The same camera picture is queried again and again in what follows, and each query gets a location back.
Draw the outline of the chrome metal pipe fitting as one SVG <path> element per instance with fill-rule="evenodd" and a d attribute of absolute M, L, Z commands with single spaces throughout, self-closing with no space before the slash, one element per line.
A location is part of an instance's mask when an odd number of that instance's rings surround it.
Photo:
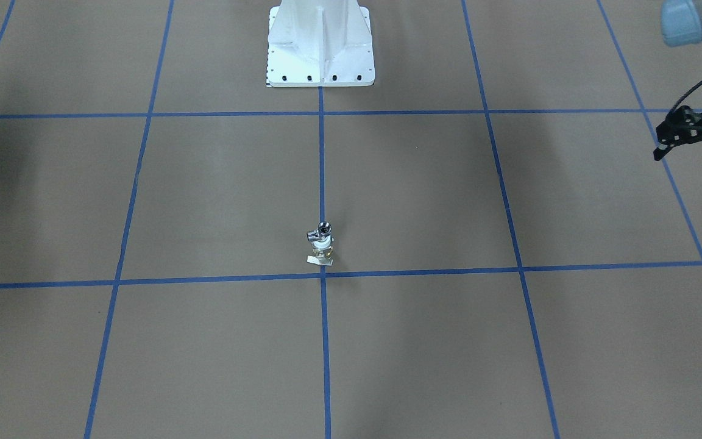
<path fill-rule="evenodd" d="M 329 222 L 318 223 L 315 230 L 310 230 L 306 233 L 307 240 L 309 242 L 320 242 L 331 239 L 332 237 L 332 225 Z"/>

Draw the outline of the white PPR brass valve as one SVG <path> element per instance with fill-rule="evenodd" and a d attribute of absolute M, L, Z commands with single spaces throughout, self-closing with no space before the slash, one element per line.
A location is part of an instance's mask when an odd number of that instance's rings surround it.
<path fill-rule="evenodd" d="M 326 236 L 323 239 L 310 241 L 311 253 L 307 256 L 307 263 L 315 266 L 332 266 L 333 259 L 333 242 L 331 236 Z"/>

